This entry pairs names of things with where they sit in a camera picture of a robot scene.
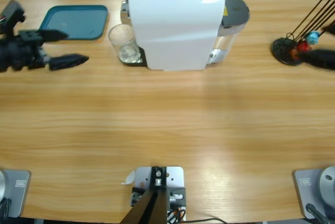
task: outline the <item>wooden table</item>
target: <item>wooden table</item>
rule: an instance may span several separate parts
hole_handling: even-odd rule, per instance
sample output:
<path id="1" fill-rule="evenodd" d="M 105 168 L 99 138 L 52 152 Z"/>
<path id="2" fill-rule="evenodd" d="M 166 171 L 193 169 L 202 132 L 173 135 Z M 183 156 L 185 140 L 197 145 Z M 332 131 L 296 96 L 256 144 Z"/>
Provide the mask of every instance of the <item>wooden table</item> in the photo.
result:
<path id="1" fill-rule="evenodd" d="M 109 10 L 98 41 L 45 45 L 53 56 L 90 56 L 85 64 L 0 74 L 0 165 L 32 172 L 23 216 L 121 221 L 129 172 L 179 165 L 189 220 L 302 217 L 292 172 L 335 164 L 335 73 L 285 66 L 269 47 L 318 0 L 245 0 L 251 19 L 227 59 L 187 72 L 120 64 L 107 32 L 122 0 L 17 1 L 27 15 L 18 29 L 38 28 L 55 5 Z"/>

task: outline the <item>clear glass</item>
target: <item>clear glass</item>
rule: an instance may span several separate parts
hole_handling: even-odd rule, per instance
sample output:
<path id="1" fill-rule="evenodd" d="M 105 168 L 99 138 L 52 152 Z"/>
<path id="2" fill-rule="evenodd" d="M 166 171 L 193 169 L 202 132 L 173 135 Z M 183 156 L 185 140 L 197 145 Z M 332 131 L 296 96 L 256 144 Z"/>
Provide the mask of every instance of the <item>clear glass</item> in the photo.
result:
<path id="1" fill-rule="evenodd" d="M 141 62 L 141 53 L 136 44 L 134 31 L 128 24 L 114 26 L 108 33 L 110 43 L 123 63 Z"/>

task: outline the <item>gray metal base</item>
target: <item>gray metal base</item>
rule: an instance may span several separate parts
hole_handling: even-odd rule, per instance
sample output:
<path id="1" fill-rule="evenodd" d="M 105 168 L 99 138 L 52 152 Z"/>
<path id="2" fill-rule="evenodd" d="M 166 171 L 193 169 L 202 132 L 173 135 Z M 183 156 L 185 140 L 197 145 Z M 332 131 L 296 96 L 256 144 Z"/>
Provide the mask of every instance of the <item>gray metal base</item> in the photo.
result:
<path id="1" fill-rule="evenodd" d="M 12 201 L 8 216 L 16 218 L 19 217 L 23 211 L 30 180 L 30 172 L 19 170 L 3 170 L 3 172 L 8 178 L 6 198 L 11 199 Z"/>
<path id="2" fill-rule="evenodd" d="M 295 171 L 294 178 L 298 190 L 300 207 L 307 219 L 314 219 L 314 216 L 306 210 L 306 205 L 311 203 L 315 208 L 326 215 L 326 210 L 319 197 L 318 179 L 322 169 Z"/>

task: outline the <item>yellow label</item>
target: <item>yellow label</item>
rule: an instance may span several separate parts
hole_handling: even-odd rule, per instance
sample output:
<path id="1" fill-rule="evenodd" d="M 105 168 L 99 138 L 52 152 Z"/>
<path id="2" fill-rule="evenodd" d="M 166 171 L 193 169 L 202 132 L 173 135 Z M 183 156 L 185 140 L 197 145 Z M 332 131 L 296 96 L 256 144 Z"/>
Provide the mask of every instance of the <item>yellow label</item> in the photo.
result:
<path id="1" fill-rule="evenodd" d="M 228 10 L 227 10 L 226 6 L 225 6 L 225 10 L 224 10 L 224 16 L 228 16 Z"/>

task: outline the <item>red ball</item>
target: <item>red ball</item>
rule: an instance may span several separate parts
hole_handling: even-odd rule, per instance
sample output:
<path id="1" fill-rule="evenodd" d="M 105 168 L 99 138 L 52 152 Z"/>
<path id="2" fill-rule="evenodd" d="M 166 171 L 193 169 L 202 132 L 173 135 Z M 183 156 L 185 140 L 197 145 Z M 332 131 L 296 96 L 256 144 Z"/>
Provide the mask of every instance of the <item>red ball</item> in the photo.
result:
<path id="1" fill-rule="evenodd" d="M 306 41 L 302 41 L 301 43 L 298 44 L 297 50 L 299 52 L 305 52 L 311 50 L 311 47 L 308 45 Z"/>

